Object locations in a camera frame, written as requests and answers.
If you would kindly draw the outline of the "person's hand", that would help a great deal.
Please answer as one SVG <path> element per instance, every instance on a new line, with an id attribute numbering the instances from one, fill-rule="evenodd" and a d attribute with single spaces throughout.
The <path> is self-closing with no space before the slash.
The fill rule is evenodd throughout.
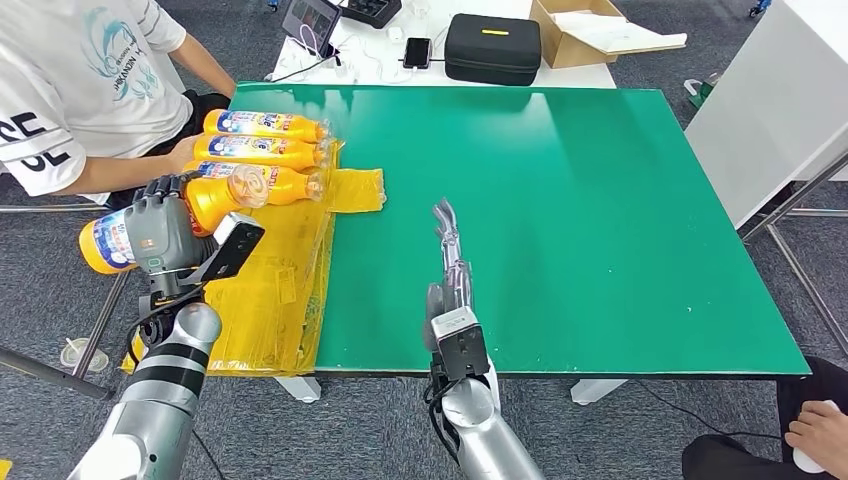
<path id="1" fill-rule="evenodd" d="M 847 478 L 847 415 L 833 401 L 803 402 L 784 439 L 802 471 Z"/>

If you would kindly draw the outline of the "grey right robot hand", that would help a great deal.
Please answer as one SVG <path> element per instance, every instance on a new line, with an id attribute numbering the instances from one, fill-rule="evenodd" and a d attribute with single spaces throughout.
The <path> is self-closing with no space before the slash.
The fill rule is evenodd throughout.
<path id="1" fill-rule="evenodd" d="M 431 321 L 444 313 L 472 305 L 471 268 L 462 258 L 456 213 L 446 198 L 433 206 L 439 222 L 435 232 L 441 242 L 443 274 L 440 283 L 431 283 L 426 294 L 426 320 L 422 336 L 426 348 L 436 352 L 437 336 Z"/>

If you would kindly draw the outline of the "person's right hand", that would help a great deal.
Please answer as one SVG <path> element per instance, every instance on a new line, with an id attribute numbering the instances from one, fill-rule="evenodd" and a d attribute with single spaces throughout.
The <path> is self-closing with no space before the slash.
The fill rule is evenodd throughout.
<path id="1" fill-rule="evenodd" d="M 164 158 L 166 160 L 167 174 L 179 174 L 185 166 L 194 160 L 194 146 L 201 138 L 201 135 L 193 135 L 181 139 L 173 149 L 167 153 Z"/>

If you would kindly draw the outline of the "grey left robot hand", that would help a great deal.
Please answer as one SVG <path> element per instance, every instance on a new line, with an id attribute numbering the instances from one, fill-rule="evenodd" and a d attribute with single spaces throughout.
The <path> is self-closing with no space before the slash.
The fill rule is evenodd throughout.
<path id="1" fill-rule="evenodd" d="M 135 263 L 147 274 L 196 268 L 217 243 L 192 229 L 186 186 L 200 174 L 163 175 L 136 190 L 124 220 Z"/>

